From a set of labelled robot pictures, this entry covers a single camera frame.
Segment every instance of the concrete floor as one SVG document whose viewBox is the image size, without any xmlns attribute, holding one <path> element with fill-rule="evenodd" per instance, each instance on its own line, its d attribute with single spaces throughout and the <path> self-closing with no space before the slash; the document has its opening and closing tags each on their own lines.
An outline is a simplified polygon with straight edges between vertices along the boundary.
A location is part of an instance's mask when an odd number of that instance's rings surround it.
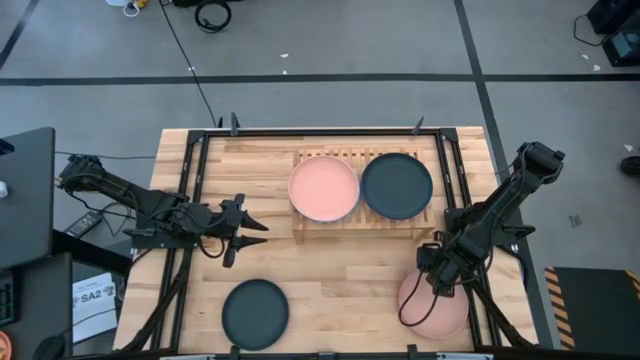
<svg viewBox="0 0 640 360">
<path fill-rule="evenodd" d="M 196 28 L 192 9 L 170 6 L 167 11 L 201 76 L 240 79 L 285 70 L 289 75 L 468 75 L 456 82 L 231 80 L 205 84 L 203 90 L 217 116 L 228 118 L 233 111 L 244 127 L 413 125 L 424 116 L 425 126 L 487 126 L 498 165 L 505 156 L 511 161 L 523 141 L 564 151 L 560 180 L 522 206 L 525 223 L 538 228 L 529 246 L 540 280 L 548 265 L 640 273 L 640 225 L 634 221 L 640 214 L 640 185 L 616 169 L 620 159 L 638 155 L 640 83 L 586 77 L 640 71 L 611 68 L 601 49 L 572 38 L 573 19 L 594 2 L 246 0 L 231 3 L 233 20 L 217 35 Z M 211 126 L 195 85 L 168 84 L 172 77 L 190 73 L 157 2 L 132 19 L 101 0 L 32 3 L 37 3 L 35 11 L 0 68 L 0 136 L 53 126 L 61 151 L 153 155 L 161 129 Z M 470 37 L 461 30 L 456 4 L 464 5 L 477 50 L 480 67 L 473 71 L 474 57 L 470 63 L 466 50 Z M 20 0 L 0 2 L 0 46 L 27 6 Z M 597 39 L 588 25 L 579 29 Z M 594 65 L 600 70 L 594 71 Z M 592 81 L 489 82 L 488 99 L 481 102 L 477 86 L 485 84 L 479 70 L 484 75 L 585 74 L 582 80 Z M 2 85 L 5 79 L 96 77 L 162 78 L 155 85 Z M 634 147 L 631 154 L 624 144 Z M 65 157 L 57 156 L 56 171 L 64 165 Z M 153 161 L 105 160 L 105 165 L 144 185 Z M 85 198 L 96 207 L 108 202 L 100 196 Z M 84 213 L 81 204 L 56 192 L 56 228 Z M 573 215 L 582 218 L 582 226 L 571 227 L 568 217 Z M 85 239 L 101 246 L 126 241 L 123 235 L 111 238 L 103 225 Z M 557 347 L 557 331 L 548 328 L 553 324 L 548 302 L 543 292 L 545 312 L 536 325 L 539 332 L 551 334 L 550 340 L 541 336 L 543 344 Z M 545 314 L 547 322 L 542 321 Z M 109 336 L 75 350 L 107 351 Z"/>
</svg>

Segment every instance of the white cable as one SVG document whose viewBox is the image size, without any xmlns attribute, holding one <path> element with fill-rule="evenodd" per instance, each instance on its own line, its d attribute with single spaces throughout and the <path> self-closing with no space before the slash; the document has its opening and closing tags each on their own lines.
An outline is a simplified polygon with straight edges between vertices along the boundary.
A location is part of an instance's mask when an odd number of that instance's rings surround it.
<svg viewBox="0 0 640 360">
<path fill-rule="evenodd" d="M 136 11 L 135 13 L 131 13 L 131 14 L 130 14 L 130 13 L 128 13 L 128 12 L 127 12 L 127 9 L 128 9 L 130 6 L 131 6 L 131 7 L 133 7 L 133 8 L 135 9 L 135 11 Z M 125 7 L 123 7 L 123 8 L 122 8 L 122 12 L 124 13 L 124 16 L 126 16 L 126 17 L 136 17 L 136 16 L 138 16 L 138 14 L 140 14 L 140 8 L 139 8 L 139 7 L 138 7 L 138 5 L 135 3 L 135 1 L 132 1 L 132 2 L 130 2 L 127 6 L 125 6 Z"/>
</svg>

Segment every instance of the black mat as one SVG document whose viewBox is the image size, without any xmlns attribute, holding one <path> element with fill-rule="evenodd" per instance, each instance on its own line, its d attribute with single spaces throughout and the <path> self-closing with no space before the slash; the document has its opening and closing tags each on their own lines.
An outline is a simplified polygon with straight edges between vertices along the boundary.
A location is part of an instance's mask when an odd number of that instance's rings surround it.
<svg viewBox="0 0 640 360">
<path fill-rule="evenodd" d="M 262 350 L 273 345 L 287 327 L 289 303 L 280 288 L 267 280 L 238 285 L 222 309 L 222 327 L 237 347 Z"/>
<path fill-rule="evenodd" d="M 562 347 L 640 355 L 640 280 L 622 270 L 546 268 Z"/>
<path fill-rule="evenodd" d="M 429 204 L 433 181 L 416 158 L 389 153 L 374 159 L 364 169 L 362 194 L 376 213 L 390 219 L 409 219 Z"/>
</svg>

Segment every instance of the wooden table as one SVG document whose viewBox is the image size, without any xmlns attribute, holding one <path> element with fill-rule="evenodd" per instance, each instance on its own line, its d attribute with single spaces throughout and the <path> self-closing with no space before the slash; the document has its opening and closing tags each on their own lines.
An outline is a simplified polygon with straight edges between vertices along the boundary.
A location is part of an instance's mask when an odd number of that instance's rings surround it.
<svg viewBox="0 0 640 360">
<path fill-rule="evenodd" d="M 188 130 L 164 130 L 160 140 L 151 188 L 177 191 Z M 481 127 L 458 128 L 459 144 L 473 201 L 481 201 L 496 188 L 496 177 L 489 148 Z M 263 352 L 404 352 L 407 344 L 419 351 L 471 350 L 467 327 L 445 340 L 418 337 L 397 320 L 400 282 L 415 268 L 419 245 L 404 237 L 363 239 L 313 239 L 296 244 L 292 236 L 292 212 L 287 180 L 293 154 L 300 148 L 322 147 L 331 137 L 216 138 L 209 144 L 204 178 L 203 203 L 217 204 L 236 193 L 247 195 L 244 208 L 270 231 L 247 235 L 266 237 L 269 242 L 243 249 L 232 269 L 221 260 L 205 258 L 194 251 L 182 324 L 180 353 L 227 353 L 232 345 L 221 325 L 226 296 L 239 283 L 264 278 L 277 283 L 290 303 L 290 321 L 282 338 Z M 358 137 L 356 146 L 385 146 L 402 149 L 425 141 L 424 137 Z M 435 157 L 435 141 L 427 157 Z M 452 176 L 453 155 L 446 146 Z M 194 151 L 187 194 L 193 192 Z M 434 180 L 431 206 L 437 228 L 443 228 L 446 207 L 441 171 L 427 164 Z M 462 199 L 453 179 L 456 203 Z M 217 240 L 206 242 L 210 252 L 218 251 Z M 154 250 L 136 263 L 131 271 L 114 348 L 128 343 L 140 329 L 158 300 L 166 250 Z M 518 263 L 496 250 L 489 271 L 493 298 L 521 334 L 536 341 L 527 296 Z M 481 332 L 489 344 L 484 309 L 476 301 Z M 162 345 L 169 343 L 173 309 L 165 317 Z"/>
</svg>

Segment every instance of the plate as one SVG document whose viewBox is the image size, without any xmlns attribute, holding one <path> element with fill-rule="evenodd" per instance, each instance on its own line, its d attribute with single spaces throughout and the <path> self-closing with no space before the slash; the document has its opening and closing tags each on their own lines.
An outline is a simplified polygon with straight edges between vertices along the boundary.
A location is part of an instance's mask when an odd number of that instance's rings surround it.
<svg viewBox="0 0 640 360">
<path fill-rule="evenodd" d="M 398 309 L 411 295 L 420 276 L 419 270 L 413 270 L 402 282 L 398 294 Z M 433 288 L 427 282 L 427 274 L 420 276 L 420 283 L 415 293 L 401 314 L 402 320 L 409 324 L 419 322 L 429 311 L 433 304 Z M 442 340 L 453 336 L 467 323 L 469 314 L 469 300 L 462 285 L 455 286 L 455 295 L 452 298 L 438 296 L 433 312 L 424 322 L 411 327 L 418 335 L 427 339 Z"/>
<path fill-rule="evenodd" d="M 376 213 L 390 219 L 409 219 L 424 211 L 431 201 L 433 181 L 418 159 L 388 153 L 364 169 L 362 194 Z"/>
<path fill-rule="evenodd" d="M 358 177 L 349 164 L 335 157 L 309 158 L 289 178 L 291 203 L 311 220 L 339 220 L 353 210 L 359 197 Z"/>
<path fill-rule="evenodd" d="M 11 359 L 11 341 L 7 334 L 0 331 L 0 359 Z"/>
<path fill-rule="evenodd" d="M 273 345 L 289 322 L 289 303 L 280 288 L 254 279 L 236 286 L 222 307 L 222 328 L 243 350 L 257 351 Z"/>
</svg>

